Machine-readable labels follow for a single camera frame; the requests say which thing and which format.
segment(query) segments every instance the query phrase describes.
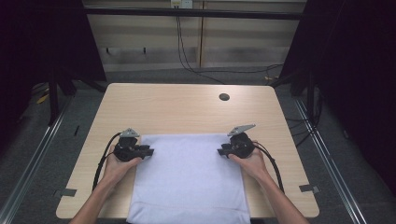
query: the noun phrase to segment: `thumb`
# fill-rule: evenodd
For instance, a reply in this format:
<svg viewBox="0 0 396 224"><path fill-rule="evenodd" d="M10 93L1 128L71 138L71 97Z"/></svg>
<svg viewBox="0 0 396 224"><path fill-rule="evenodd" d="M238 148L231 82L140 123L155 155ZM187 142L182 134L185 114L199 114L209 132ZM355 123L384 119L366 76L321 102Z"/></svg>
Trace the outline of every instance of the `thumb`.
<svg viewBox="0 0 396 224"><path fill-rule="evenodd" d="M241 161L241 159L234 154L228 154L228 158L230 158L232 161L236 161L237 163Z"/></svg>
<svg viewBox="0 0 396 224"><path fill-rule="evenodd" d="M133 160L128 161L128 166L131 168L133 166L136 166L137 164L139 164L142 161L142 158L140 157L136 157Z"/></svg>

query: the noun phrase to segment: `aluminum rail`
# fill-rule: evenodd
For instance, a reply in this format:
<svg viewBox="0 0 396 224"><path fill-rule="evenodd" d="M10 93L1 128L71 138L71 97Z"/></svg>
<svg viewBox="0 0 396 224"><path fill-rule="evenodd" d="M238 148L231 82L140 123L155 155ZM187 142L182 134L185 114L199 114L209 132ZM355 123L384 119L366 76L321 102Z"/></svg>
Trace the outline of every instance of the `aluminum rail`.
<svg viewBox="0 0 396 224"><path fill-rule="evenodd" d="M355 224L367 224L366 219L359 207L358 202L356 201L355 197L352 195L352 192L349 190L347 183L345 182L344 178L341 176L340 171L337 168L334 160L332 159L332 155L327 149L326 145L322 137L320 136L319 132L314 128L311 122L308 120L308 115L306 114L306 108L301 100L296 101L297 108L305 119L305 125L308 131L311 133L312 140L314 141L315 146L317 147L318 153L322 158L327 171L334 183L335 187L338 190L338 193L348 211L350 217L352 218L353 223Z"/></svg>
<svg viewBox="0 0 396 224"><path fill-rule="evenodd" d="M15 186L14 190L12 190L11 194L8 196L3 208L0 210L0 224L10 224L12 223L12 219L15 217L18 208L21 205L21 202L29 189L30 185L33 182L35 174L44 160L44 157L50 147L50 143L52 142L53 137L58 132L59 127L64 119L64 113L69 107L73 97L69 96L66 99L63 110L61 111L58 118L54 121L52 126L49 126L41 139L40 144L35 150L35 154L32 159L30 159L29 164L24 170L20 180Z"/></svg>
<svg viewBox="0 0 396 224"><path fill-rule="evenodd" d="M297 12L236 11L186 8L141 8L141 7L28 7L33 12L72 13L89 15L127 15L127 16L170 16L170 17L206 17L238 18L263 20L298 21L304 18L319 19L330 14L311 15Z"/></svg>

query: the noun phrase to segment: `round hole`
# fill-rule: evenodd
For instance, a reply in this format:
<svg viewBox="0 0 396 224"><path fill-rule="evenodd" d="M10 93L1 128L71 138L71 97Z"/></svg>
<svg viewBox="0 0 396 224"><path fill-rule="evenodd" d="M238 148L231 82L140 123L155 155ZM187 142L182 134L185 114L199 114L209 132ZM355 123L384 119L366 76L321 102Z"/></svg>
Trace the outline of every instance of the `round hole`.
<svg viewBox="0 0 396 224"><path fill-rule="evenodd" d="M222 101L228 101L228 100L230 100L230 95L227 94L227 93L222 93L222 94L219 96L219 98L220 98L220 100L222 100Z"/></svg>

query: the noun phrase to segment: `metal frame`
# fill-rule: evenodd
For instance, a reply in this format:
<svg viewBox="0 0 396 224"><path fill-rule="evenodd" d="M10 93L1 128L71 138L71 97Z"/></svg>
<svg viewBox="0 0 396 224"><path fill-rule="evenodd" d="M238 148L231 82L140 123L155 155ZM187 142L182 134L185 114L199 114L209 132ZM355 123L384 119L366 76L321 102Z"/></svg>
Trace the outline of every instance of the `metal frame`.
<svg viewBox="0 0 396 224"><path fill-rule="evenodd" d="M318 153L322 158L327 171L329 172L332 182L334 183L338 193L340 194L340 197L346 207L346 210L348 211L350 217L352 218L353 223L366 224L367 222L366 219L364 218L361 208L359 207L358 202L356 201L355 197L352 195L351 191L349 190L349 187L347 186L347 183L345 182L344 178L341 176L340 171L338 170L334 160L332 159L332 154L324 144L324 141L320 136L318 130L309 121L308 114L303 101L296 100L296 105L301 116L303 117L303 119L305 119L306 128L310 132L312 140L314 141L314 144L317 147Z"/></svg>
<svg viewBox="0 0 396 224"><path fill-rule="evenodd" d="M53 137L58 132L59 127L64 119L64 114L66 109L69 107L73 97L69 96L66 98L66 102L64 107L59 115L59 117L54 121L52 126L49 126L41 139L40 144L35 150L35 154L32 159L30 159L29 164L26 166L26 169L23 171L20 180L15 186L14 190L12 190L11 194L8 196L3 208L0 210L0 223L8 224L12 222L12 219L15 217L18 208L21 205L23 197L28 191L30 185L33 182L35 177L35 173L37 172L41 162L44 160L44 157L47 153L47 150L50 147L50 143L52 142Z"/></svg>

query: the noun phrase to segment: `wooden table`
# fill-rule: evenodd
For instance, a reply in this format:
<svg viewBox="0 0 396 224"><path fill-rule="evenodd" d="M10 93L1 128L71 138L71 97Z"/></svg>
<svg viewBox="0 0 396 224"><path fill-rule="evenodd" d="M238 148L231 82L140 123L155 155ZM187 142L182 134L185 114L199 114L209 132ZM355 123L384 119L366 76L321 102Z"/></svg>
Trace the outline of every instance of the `wooden table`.
<svg viewBox="0 0 396 224"><path fill-rule="evenodd" d="M230 99L220 100L222 93L227 93ZM287 196L306 217L317 216L318 205L313 193L300 191L299 186L309 183L274 89L263 86L120 83L108 86L67 184L67 189L76 189L77 193L74 197L63 196L56 214L60 218L71 218L88 199L97 163L115 133L129 127L141 135L228 133L235 126L251 123L257 126L247 134L265 145L276 159ZM271 163L266 162L276 180ZM100 217L127 217L134 173L135 169L121 180L107 199ZM245 173L243 176L251 217L274 217L257 182Z"/></svg>

